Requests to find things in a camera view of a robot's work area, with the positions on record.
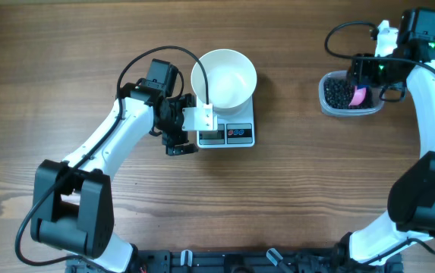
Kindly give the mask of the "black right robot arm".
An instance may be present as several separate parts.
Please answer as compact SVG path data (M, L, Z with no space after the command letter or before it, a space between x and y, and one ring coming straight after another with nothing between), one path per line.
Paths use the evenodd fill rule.
M367 227L347 234L332 264L346 271L370 270L410 246L435 239L435 10L412 8L398 28L370 25L373 54L351 56L354 86L410 94L420 135L420 157L392 186L386 211Z

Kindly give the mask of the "pink scoop with blue handle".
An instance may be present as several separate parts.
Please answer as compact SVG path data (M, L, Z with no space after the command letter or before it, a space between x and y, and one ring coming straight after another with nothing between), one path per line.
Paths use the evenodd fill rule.
M348 106L359 106L364 102L367 95L367 87L364 85L355 86L353 96Z

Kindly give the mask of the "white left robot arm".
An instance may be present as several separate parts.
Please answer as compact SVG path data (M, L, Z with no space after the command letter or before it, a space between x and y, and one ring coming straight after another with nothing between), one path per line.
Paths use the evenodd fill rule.
M173 96L176 66L152 60L144 78L121 86L111 113L90 138L60 162L35 173L33 207L25 222L32 240L106 272L142 272L135 245L114 232L111 182L141 138L161 137L167 155L197 151L183 129L190 94Z

